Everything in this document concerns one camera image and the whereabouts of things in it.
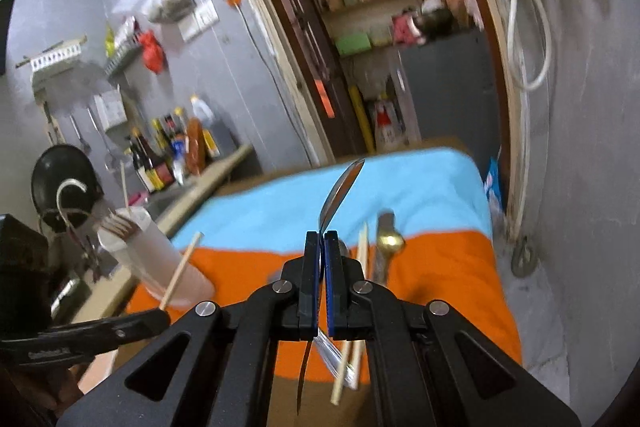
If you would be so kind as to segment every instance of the marble floor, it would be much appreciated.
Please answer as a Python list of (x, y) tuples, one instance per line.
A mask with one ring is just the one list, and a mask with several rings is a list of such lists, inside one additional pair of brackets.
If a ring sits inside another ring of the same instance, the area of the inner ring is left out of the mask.
[(522, 362), (531, 375), (569, 404), (569, 368), (564, 331), (551, 286), (542, 264), (529, 277), (511, 273), (513, 248), (494, 238), (498, 274), (522, 344)]

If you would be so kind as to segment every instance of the orange sticker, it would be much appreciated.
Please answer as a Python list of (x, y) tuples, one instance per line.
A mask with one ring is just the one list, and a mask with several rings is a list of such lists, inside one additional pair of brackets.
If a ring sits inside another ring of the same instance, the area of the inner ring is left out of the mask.
[(322, 106), (324, 107), (324, 111), (329, 118), (335, 118), (334, 108), (331, 105), (331, 100), (329, 100), (329, 95), (326, 93), (326, 89), (324, 89), (324, 83), (322, 80), (315, 79), (316, 89), (318, 90), (318, 94), (320, 95), (320, 100), (322, 102)]

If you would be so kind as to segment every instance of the triangular cutout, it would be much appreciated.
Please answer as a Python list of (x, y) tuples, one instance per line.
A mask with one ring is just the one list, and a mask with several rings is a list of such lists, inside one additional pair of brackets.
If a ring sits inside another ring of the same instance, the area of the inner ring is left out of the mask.
[(129, 375), (124, 385), (149, 400), (162, 400), (188, 344), (189, 335), (177, 335)]
[(456, 333), (455, 339), (480, 398), (487, 400), (516, 385), (511, 374), (466, 333)]

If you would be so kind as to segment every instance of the orange cloth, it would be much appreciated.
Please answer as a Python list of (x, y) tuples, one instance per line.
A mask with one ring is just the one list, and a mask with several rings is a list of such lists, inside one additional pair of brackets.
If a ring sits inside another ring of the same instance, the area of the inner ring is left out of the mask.
[[(267, 284), (270, 274), (297, 255), (220, 251), (200, 248), (191, 263), (216, 287), (214, 301), (227, 306), (246, 300)], [(520, 338), (507, 308), (495, 267), (491, 241), (479, 232), (425, 233), (407, 240), (405, 249), (389, 267), (388, 288), (399, 299), (426, 304), (442, 299), (518, 363), (522, 363)], [(139, 312), (158, 306), (141, 284), (127, 306)], [(172, 321), (183, 312), (168, 309)], [(326, 331), (322, 298), (320, 325)], [(278, 346), (275, 374), (297, 380), (306, 343), (282, 342)], [(369, 381), (369, 367), (362, 362), (361, 381)], [(306, 380), (333, 381), (315, 349), (311, 350)]]

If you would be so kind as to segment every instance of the fork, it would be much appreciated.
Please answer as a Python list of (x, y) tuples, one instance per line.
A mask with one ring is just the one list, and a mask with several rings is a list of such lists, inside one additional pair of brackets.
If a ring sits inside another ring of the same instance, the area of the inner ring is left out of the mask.
[(113, 233), (113, 235), (119, 237), (125, 243), (140, 232), (140, 227), (135, 221), (114, 213), (102, 218), (100, 228)]

